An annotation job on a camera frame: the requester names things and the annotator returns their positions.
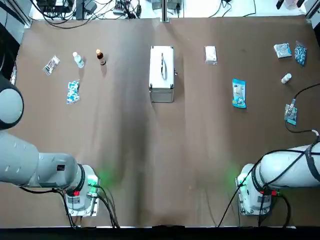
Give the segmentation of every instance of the blue packet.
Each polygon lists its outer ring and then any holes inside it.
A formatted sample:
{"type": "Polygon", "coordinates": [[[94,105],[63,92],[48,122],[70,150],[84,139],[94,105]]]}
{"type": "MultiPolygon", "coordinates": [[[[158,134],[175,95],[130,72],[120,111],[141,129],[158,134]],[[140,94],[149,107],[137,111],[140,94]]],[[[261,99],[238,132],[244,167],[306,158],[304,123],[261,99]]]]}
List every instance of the blue packet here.
{"type": "Polygon", "coordinates": [[[289,104],[285,105],[284,120],[287,121],[288,123],[296,126],[297,125],[297,112],[298,112],[298,109],[296,107],[293,107],[291,113],[287,114],[289,107],[290,107],[289,104]]]}
{"type": "Polygon", "coordinates": [[[245,109],[246,106],[246,82],[238,79],[232,80],[233,100],[232,105],[236,108],[245,109]]]}
{"type": "Polygon", "coordinates": [[[68,83],[68,93],[66,96],[66,104],[72,104],[80,100],[78,90],[79,90],[78,81],[72,81],[68,83]]]}
{"type": "Polygon", "coordinates": [[[307,58],[307,49],[298,41],[296,41],[296,47],[294,49],[294,58],[301,66],[305,65],[307,58]]]}

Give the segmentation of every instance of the blue and white package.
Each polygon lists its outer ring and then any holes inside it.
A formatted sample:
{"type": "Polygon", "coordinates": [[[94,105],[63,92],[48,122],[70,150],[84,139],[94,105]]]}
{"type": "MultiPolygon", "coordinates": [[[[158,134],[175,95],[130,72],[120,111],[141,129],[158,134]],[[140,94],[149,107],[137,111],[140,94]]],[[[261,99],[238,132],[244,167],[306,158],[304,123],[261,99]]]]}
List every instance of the blue and white package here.
{"type": "Polygon", "coordinates": [[[276,44],[273,46],[273,48],[278,56],[278,59],[292,56],[289,43],[276,44]]]}
{"type": "Polygon", "coordinates": [[[80,100],[78,89],[79,89],[79,81],[73,81],[68,83],[68,93],[66,96],[66,104],[72,104],[80,100]]]}
{"type": "Polygon", "coordinates": [[[233,100],[232,105],[236,108],[245,109],[246,106],[246,82],[238,79],[232,80],[233,100]]]}
{"type": "Polygon", "coordinates": [[[298,41],[296,41],[296,46],[294,49],[294,58],[296,62],[301,66],[305,65],[307,58],[307,49],[298,41]]]}

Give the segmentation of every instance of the small white package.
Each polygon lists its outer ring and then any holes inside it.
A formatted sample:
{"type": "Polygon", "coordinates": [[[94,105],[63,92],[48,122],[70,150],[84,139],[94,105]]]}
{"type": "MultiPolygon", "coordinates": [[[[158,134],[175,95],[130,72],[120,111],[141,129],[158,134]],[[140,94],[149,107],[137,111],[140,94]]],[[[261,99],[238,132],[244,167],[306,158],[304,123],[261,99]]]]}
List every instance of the small white package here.
{"type": "Polygon", "coordinates": [[[45,67],[43,68],[43,71],[45,72],[45,74],[49,76],[52,73],[52,71],[56,68],[56,66],[58,66],[59,63],[60,63],[60,59],[57,58],[56,55],[54,55],[51,58],[51,60],[48,62],[48,64],[45,65],[45,67]]]}
{"type": "Polygon", "coordinates": [[[278,59],[292,56],[289,43],[276,44],[273,46],[273,48],[278,56],[278,59]]]}
{"type": "Polygon", "coordinates": [[[205,63],[218,64],[216,46],[205,46],[205,63]]]}

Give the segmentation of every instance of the gray robot arm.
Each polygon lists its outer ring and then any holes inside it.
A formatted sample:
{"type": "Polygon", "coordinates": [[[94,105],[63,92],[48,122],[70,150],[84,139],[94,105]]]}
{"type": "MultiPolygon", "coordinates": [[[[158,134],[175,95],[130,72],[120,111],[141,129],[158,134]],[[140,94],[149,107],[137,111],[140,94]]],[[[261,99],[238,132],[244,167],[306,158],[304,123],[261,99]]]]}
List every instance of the gray robot arm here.
{"type": "Polygon", "coordinates": [[[96,216],[100,181],[88,165],[65,153],[43,153],[6,132],[22,118],[19,90],[0,75],[0,182],[27,188],[55,188],[64,192],[72,216],[96,216]]]}

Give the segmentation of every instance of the snack package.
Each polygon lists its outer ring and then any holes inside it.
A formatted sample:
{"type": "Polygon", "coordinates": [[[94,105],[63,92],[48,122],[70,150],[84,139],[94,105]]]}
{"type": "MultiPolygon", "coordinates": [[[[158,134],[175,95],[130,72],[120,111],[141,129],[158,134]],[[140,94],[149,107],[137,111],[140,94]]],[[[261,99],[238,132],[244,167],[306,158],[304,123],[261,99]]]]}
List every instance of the snack package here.
{"type": "Polygon", "coordinates": [[[305,65],[307,58],[307,49],[298,41],[296,41],[296,46],[294,49],[294,58],[296,62],[301,66],[305,65]]]}
{"type": "Polygon", "coordinates": [[[206,64],[218,64],[217,51],[215,46],[205,46],[205,63],[206,64]]]}
{"type": "Polygon", "coordinates": [[[80,100],[78,90],[79,90],[79,81],[73,81],[68,83],[68,93],[66,96],[66,104],[72,104],[80,100]]]}
{"type": "Polygon", "coordinates": [[[278,59],[292,56],[289,43],[276,44],[273,46],[273,48],[278,56],[278,59]]]}
{"type": "Polygon", "coordinates": [[[44,66],[43,71],[49,76],[59,63],[60,59],[57,58],[56,55],[54,55],[48,62],[48,64],[44,66]]]}
{"type": "Polygon", "coordinates": [[[232,80],[233,100],[232,105],[236,108],[245,109],[246,106],[246,82],[238,79],[232,80]]]}
{"type": "Polygon", "coordinates": [[[288,115],[288,109],[289,109],[290,105],[286,104],[285,105],[285,111],[284,111],[284,120],[287,121],[288,123],[296,126],[297,125],[297,108],[293,107],[292,108],[292,112],[288,115]]]}

